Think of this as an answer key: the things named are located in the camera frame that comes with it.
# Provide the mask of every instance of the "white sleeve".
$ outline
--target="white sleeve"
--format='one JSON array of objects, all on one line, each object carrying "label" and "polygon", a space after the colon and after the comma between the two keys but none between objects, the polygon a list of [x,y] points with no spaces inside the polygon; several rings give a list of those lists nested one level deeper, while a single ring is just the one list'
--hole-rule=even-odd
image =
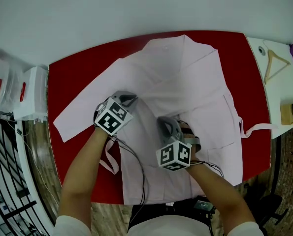
[{"label": "white sleeve", "polygon": [[56,225],[52,236],[91,236],[89,228],[80,220],[69,217],[60,216],[57,218]]},{"label": "white sleeve", "polygon": [[263,233],[257,223],[245,222],[232,229],[228,236],[263,236]]}]

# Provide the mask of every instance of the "wooden floor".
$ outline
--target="wooden floor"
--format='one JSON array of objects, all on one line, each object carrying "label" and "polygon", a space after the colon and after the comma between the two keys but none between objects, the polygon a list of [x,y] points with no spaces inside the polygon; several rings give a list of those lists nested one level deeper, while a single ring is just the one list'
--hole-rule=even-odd
[{"label": "wooden floor", "polygon": [[[46,208],[55,221],[58,214],[58,203],[60,202],[61,184],[53,160],[47,123],[33,125],[33,122],[27,122],[26,131],[28,132],[26,136],[27,142],[32,149],[31,164],[33,165],[33,174]],[[271,165],[274,166],[275,140],[272,141],[272,151]],[[269,194],[273,180],[273,171],[274,167],[271,167],[266,172],[248,180],[248,183],[251,186],[264,186],[266,190],[265,194]],[[242,195],[246,194],[244,184],[242,183],[236,187]],[[126,235],[130,214],[131,206],[92,203],[92,235]],[[214,235],[223,235],[222,222],[218,212],[213,216],[212,228]]]}]

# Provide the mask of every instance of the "black metal railing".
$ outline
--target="black metal railing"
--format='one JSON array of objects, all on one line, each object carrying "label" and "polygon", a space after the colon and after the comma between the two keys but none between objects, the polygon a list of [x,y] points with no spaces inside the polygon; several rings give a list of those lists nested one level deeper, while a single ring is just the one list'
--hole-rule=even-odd
[{"label": "black metal railing", "polygon": [[[36,201],[29,198],[29,191],[20,163],[17,160],[18,151],[14,123],[14,121],[7,122],[0,119],[0,196],[5,202],[7,211],[7,213],[4,213],[0,207],[0,216],[4,221],[0,224],[0,228],[2,231],[6,231],[5,228],[7,227],[7,235],[50,236],[33,207],[36,205]],[[11,143],[12,152],[6,148],[5,137]],[[6,181],[6,178],[9,179],[9,177],[5,176],[4,173],[9,174],[11,183]]]}]

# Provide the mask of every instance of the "person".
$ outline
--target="person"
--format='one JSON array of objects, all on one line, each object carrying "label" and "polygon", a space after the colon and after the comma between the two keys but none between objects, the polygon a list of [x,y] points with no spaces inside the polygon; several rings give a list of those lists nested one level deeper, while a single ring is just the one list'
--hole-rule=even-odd
[{"label": "person", "polygon": [[[72,162],[62,187],[54,236],[91,235],[91,193],[107,138],[108,134],[96,127]],[[199,160],[195,157],[195,149],[192,149],[191,160]],[[230,183],[204,164],[193,165],[186,170],[220,212],[225,235],[263,235],[244,199]],[[165,204],[133,206],[128,235],[210,235],[207,223],[202,217],[196,216],[198,214],[191,200],[175,202],[173,207]]]}]

